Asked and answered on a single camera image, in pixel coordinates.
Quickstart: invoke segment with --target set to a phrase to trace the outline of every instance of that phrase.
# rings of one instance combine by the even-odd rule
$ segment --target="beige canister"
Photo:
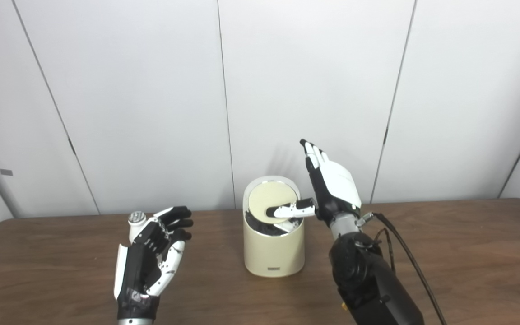
[[[274,278],[297,273],[304,266],[303,219],[282,220],[266,216],[267,208],[299,199],[298,187],[282,176],[260,177],[246,187],[244,263],[252,274]]]

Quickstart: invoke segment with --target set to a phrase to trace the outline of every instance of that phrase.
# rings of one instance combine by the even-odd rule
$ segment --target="metal knob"
[[[146,215],[142,211],[132,212],[128,217],[130,223],[138,223],[146,219]]]

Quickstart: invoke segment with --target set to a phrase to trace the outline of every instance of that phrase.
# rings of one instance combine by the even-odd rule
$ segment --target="black cable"
[[[390,255],[390,268],[392,269],[392,272],[396,273],[396,266],[395,266],[395,255],[392,252],[392,241],[390,240],[390,234],[388,233],[388,230],[386,228],[382,228],[376,233],[376,237],[374,237],[374,241],[378,241],[378,237],[380,237],[380,234],[384,232],[386,235],[386,243],[388,244],[388,255]]]
[[[409,247],[404,242],[404,239],[400,236],[399,232],[396,231],[396,228],[394,225],[383,215],[383,214],[376,214],[373,213],[373,215],[380,220],[388,228],[398,239],[400,242],[400,245],[403,247],[404,251],[406,252],[406,255],[408,255],[410,263],[413,264],[414,269],[417,271],[418,277],[421,278],[422,285],[425,287],[425,290],[427,291],[427,294],[429,295],[429,298],[431,299],[431,302],[433,304],[433,307],[435,307],[435,311],[437,312],[437,316],[439,317],[441,324],[446,325],[446,320],[444,319],[444,316],[442,315],[442,311],[440,310],[439,303],[437,302],[437,299],[435,298],[435,294],[433,294],[433,291],[431,290],[431,286],[429,286],[429,283],[427,282],[427,279],[423,275],[423,272],[421,271],[421,267],[419,267],[416,259],[413,256],[413,253],[410,251]]]

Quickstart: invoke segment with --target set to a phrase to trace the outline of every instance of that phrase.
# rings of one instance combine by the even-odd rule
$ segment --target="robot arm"
[[[361,200],[350,172],[310,142],[301,140],[301,144],[316,193],[316,216],[335,239],[329,252],[333,278],[355,321],[358,325],[424,325],[420,310],[382,258],[378,242],[361,231],[373,214],[361,217]],[[269,210],[277,218],[293,206]]]
[[[118,324],[151,325],[159,295],[174,277],[192,235],[184,230],[194,222],[185,206],[168,208],[152,218],[130,214],[130,247],[120,245],[116,264],[114,297]]]

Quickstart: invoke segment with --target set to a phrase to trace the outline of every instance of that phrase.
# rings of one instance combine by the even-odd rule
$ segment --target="round lid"
[[[248,196],[248,210],[254,218],[264,223],[280,223],[286,219],[266,216],[266,209],[297,201],[293,188],[281,181],[267,181],[254,187]]]

